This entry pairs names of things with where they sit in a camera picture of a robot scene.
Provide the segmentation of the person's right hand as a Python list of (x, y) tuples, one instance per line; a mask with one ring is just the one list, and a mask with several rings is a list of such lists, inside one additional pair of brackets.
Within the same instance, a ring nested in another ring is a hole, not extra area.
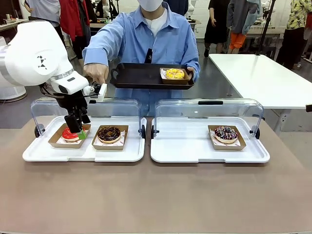
[(90, 63), (83, 67), (86, 75), (98, 84), (105, 84), (109, 74), (109, 67), (105, 64)]

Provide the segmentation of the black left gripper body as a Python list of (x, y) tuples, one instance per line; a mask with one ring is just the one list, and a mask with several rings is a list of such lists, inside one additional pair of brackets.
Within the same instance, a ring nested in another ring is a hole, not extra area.
[(87, 115), (87, 102), (83, 93), (74, 94), (53, 94), (53, 98), (57, 100), (58, 105), (61, 108), (67, 110), (68, 114), (75, 116)]

